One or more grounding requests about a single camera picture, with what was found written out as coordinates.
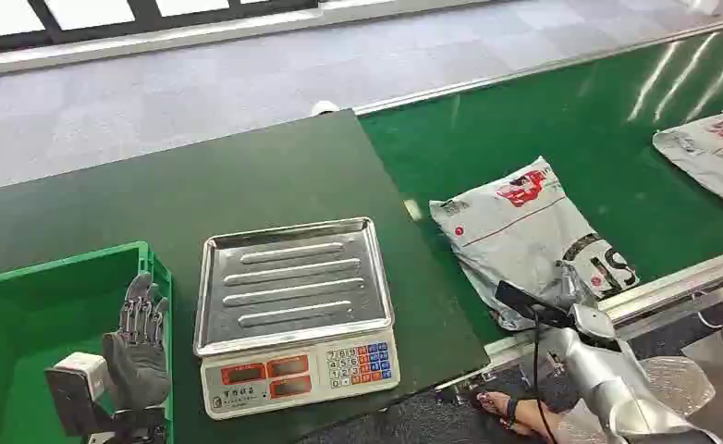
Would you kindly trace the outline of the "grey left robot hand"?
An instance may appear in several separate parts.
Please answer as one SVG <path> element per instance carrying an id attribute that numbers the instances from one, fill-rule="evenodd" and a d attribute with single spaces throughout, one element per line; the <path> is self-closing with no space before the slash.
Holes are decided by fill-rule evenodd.
<path id="1" fill-rule="evenodd" d="M 169 300 L 153 275 L 139 273 L 127 288 L 117 329 L 102 338 L 117 410 L 142 410 L 166 400 L 171 385 L 164 340 L 168 311 Z"/>

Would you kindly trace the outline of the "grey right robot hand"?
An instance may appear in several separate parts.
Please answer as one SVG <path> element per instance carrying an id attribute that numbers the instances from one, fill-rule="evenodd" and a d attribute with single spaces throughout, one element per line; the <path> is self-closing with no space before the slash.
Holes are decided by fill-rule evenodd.
<path id="1" fill-rule="evenodd" d="M 557 261 L 560 270 L 558 306 L 569 310 L 574 304 L 598 307 L 598 300 L 590 287 L 581 279 L 575 267 L 566 261 Z"/>

